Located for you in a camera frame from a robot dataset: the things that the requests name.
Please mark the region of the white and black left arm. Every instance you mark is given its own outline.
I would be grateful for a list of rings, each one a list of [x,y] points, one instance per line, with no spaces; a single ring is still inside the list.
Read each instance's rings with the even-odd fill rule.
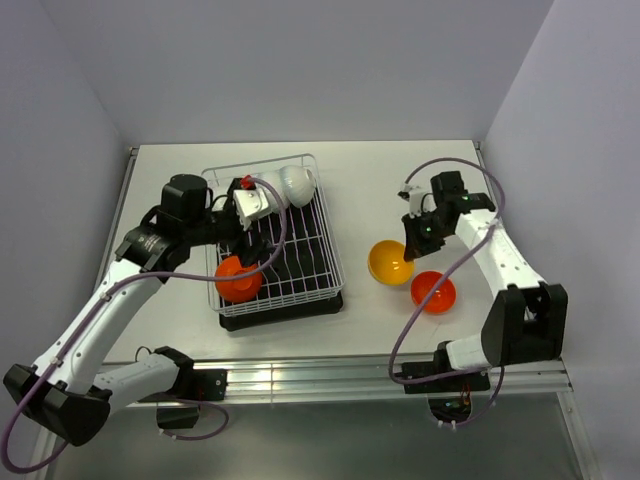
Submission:
[[[13,365],[3,383],[19,413],[73,446],[93,439],[116,411],[155,395],[183,399],[195,386],[194,362],[170,347],[110,373],[106,354],[141,307],[195,247],[242,237],[251,223],[284,203],[267,181],[233,182],[223,207],[207,181],[178,174],[162,188],[158,205],[116,249],[100,287],[59,339],[30,365]]]

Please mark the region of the aluminium frame rail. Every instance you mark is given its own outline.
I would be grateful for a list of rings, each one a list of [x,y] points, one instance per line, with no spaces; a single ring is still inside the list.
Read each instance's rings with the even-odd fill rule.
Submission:
[[[385,356],[338,356],[268,360],[200,360],[198,373],[226,372],[225,405],[320,403],[411,399],[404,387],[391,381]],[[482,400],[500,386],[502,395],[565,394],[572,382],[560,361],[505,368],[483,374],[489,388],[472,393]]]

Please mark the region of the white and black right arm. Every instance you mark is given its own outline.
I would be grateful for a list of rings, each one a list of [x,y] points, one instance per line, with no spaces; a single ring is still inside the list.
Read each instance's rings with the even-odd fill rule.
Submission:
[[[479,333],[438,346],[435,383],[452,390],[468,371],[559,359],[568,307],[565,288],[547,283],[528,264],[490,197],[469,192],[459,172],[438,174],[430,184],[429,190],[406,184],[399,193],[409,204],[402,218],[404,259],[435,253],[455,236],[472,252],[494,297]]]

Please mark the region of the yellow plastic bowl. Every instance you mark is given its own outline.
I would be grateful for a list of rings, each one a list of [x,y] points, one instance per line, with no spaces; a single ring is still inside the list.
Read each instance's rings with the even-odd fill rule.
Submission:
[[[405,246],[395,240],[383,240],[370,250],[367,266],[371,276],[381,284],[399,286],[414,274],[414,263],[404,259]]]

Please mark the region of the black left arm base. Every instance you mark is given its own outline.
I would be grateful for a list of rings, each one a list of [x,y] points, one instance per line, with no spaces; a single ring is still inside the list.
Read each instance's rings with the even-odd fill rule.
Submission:
[[[194,377],[182,393],[156,393],[138,402],[156,408],[157,426],[170,435],[185,438],[212,437],[229,423],[229,413],[220,405],[225,399],[227,371],[225,369],[195,370]],[[220,420],[209,433],[196,433],[200,420]]]

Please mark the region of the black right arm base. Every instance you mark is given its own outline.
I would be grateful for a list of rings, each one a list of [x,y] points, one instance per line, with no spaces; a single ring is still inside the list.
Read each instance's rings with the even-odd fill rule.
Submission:
[[[426,394],[431,414],[436,421],[456,428],[473,414],[472,394],[488,392],[491,383],[486,373],[468,373],[404,386],[408,395]]]

